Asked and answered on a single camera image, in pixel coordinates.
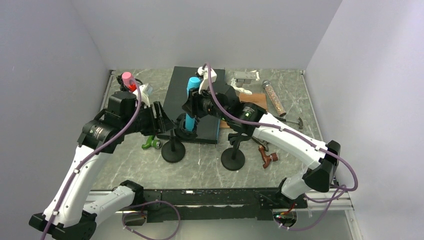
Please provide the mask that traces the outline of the pink microphone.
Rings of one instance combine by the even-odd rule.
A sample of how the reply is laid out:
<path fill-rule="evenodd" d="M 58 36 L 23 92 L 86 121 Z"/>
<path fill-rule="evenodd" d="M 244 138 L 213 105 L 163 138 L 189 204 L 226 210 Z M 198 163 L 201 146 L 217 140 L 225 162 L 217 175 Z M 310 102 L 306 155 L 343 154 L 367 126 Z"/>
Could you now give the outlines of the pink microphone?
<path fill-rule="evenodd" d="M 129 92 L 133 92 L 137 89 L 137 81 L 131 72 L 128 72 L 128 71 L 124 72 L 121 75 L 121 78 L 122 78 L 122 83 L 128 89 Z"/>

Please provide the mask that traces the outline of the black clip microphone stand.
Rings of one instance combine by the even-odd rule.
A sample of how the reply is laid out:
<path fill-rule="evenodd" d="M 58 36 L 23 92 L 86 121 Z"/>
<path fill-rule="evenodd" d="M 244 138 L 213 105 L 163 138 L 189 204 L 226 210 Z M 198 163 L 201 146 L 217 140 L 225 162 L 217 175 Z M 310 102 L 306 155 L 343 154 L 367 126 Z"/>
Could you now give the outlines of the black clip microphone stand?
<path fill-rule="evenodd" d="M 232 147 L 222 152 L 221 164 L 229 171 L 238 171 L 244 166 L 246 160 L 244 153 L 240 150 L 240 144 L 249 141 L 251 137 L 242 133 L 229 133 L 227 139 Z"/>

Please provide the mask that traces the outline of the blue microphone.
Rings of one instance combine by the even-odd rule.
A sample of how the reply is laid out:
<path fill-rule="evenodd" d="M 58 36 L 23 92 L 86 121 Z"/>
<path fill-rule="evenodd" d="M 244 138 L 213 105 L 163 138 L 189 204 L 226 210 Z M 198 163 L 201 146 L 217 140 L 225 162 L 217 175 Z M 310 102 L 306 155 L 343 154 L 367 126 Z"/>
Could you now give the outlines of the blue microphone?
<path fill-rule="evenodd" d="M 192 76 L 188 79 L 186 92 L 187 92 L 187 99 L 189 100 L 190 107 L 193 106 L 193 95 L 192 93 L 190 93 L 190 90 L 198 88 L 201 82 L 202 82 L 201 79 L 196 76 Z M 194 130 L 194 127 L 195 127 L 195 119 L 187 113 L 185 118 L 185 129 L 189 132 L 192 132 Z"/>

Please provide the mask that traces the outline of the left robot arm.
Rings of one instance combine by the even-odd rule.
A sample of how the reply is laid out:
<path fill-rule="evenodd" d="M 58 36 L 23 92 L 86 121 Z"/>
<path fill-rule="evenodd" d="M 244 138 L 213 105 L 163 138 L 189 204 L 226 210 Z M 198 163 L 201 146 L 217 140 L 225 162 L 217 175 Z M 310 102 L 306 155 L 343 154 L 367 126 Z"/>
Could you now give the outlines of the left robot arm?
<path fill-rule="evenodd" d="M 107 107 L 83 126 L 59 191 L 43 212 L 31 216 L 29 225 L 56 240 L 88 240 L 116 211 L 126 207 L 139 209 L 145 200 L 144 189 L 130 180 L 92 203 L 87 203 L 87 197 L 104 164 L 126 135 L 154 136 L 173 128 L 174 123 L 160 102 L 147 105 L 135 93 L 115 92 Z"/>

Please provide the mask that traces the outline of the silver mesh glitter microphone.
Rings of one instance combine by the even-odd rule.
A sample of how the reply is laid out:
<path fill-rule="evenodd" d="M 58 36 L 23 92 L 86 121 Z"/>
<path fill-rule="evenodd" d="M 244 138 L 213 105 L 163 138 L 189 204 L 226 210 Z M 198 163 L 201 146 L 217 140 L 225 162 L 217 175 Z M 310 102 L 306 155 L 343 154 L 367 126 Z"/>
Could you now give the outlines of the silver mesh glitter microphone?
<path fill-rule="evenodd" d="M 277 93 L 275 92 L 271 81 L 268 79 L 265 79 L 262 81 L 262 88 L 265 90 L 266 94 L 268 95 L 269 99 L 271 100 L 271 103 L 275 107 L 275 110 L 279 117 L 284 117 L 287 112 L 284 109 Z"/>

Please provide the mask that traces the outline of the black shock mount stand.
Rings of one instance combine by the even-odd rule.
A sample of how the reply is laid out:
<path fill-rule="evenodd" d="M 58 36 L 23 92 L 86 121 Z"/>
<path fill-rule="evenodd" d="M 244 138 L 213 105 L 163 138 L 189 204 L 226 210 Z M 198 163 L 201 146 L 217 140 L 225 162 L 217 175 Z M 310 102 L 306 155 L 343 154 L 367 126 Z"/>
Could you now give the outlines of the black shock mount stand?
<path fill-rule="evenodd" d="M 186 114 L 182 113 L 173 121 L 175 127 L 170 131 L 169 140 L 161 147 L 161 156 L 168 163 L 177 163 L 181 161 L 186 153 L 186 148 L 182 142 L 192 142 L 197 137 L 197 125 L 199 118 L 190 118 L 193 120 L 193 129 L 186 129 Z"/>

